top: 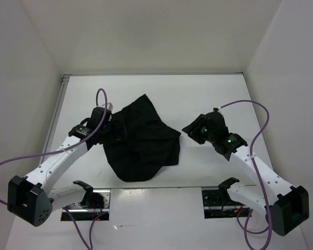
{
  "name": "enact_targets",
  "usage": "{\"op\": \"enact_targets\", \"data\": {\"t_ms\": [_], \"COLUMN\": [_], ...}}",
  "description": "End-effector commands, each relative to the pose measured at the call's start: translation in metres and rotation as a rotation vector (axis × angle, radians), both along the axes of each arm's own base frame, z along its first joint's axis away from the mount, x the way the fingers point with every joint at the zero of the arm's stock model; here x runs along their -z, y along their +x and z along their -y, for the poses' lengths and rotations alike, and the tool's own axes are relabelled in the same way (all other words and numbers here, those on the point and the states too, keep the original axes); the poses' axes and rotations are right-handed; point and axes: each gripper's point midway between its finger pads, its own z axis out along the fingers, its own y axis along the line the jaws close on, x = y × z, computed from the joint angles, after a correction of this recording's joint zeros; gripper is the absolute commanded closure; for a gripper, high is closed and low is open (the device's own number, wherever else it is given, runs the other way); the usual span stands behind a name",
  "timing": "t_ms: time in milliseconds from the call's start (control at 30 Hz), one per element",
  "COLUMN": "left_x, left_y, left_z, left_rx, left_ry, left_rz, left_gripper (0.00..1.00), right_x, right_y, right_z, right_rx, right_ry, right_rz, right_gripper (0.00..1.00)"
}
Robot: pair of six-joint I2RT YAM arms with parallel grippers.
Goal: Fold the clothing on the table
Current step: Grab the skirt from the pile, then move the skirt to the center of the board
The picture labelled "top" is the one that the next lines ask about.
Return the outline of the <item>black skirt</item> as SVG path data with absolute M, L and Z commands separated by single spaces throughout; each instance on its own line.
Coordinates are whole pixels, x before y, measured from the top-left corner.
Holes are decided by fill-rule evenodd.
M 103 148 L 106 159 L 124 182 L 152 179 L 165 166 L 179 163 L 180 132 L 167 126 L 153 103 L 142 95 L 113 115 L 124 128 Z

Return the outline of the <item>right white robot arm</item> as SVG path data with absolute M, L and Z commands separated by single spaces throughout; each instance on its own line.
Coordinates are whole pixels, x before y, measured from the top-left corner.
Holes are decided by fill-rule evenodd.
M 249 187 L 237 178 L 219 184 L 218 198 L 224 205 L 233 201 L 265 215 L 272 230 L 285 236 L 309 218 L 309 194 L 301 185 L 294 187 L 281 178 L 255 153 L 238 134 L 230 133 L 223 115 L 214 111 L 201 114 L 182 129 L 198 144 L 209 142 L 215 151 L 237 166 L 257 185 Z

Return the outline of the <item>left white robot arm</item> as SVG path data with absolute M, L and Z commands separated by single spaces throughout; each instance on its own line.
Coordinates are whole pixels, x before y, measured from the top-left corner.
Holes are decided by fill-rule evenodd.
M 54 185 L 93 146 L 115 142 L 125 135 L 123 123 L 112 118 L 112 109 L 112 104 L 94 108 L 91 117 L 72 128 L 58 154 L 49 157 L 26 176 L 14 176 L 8 184 L 7 209 L 38 227 L 53 211 L 74 203 L 81 208 L 92 205 L 103 208 L 103 196 L 81 180 L 57 189 Z

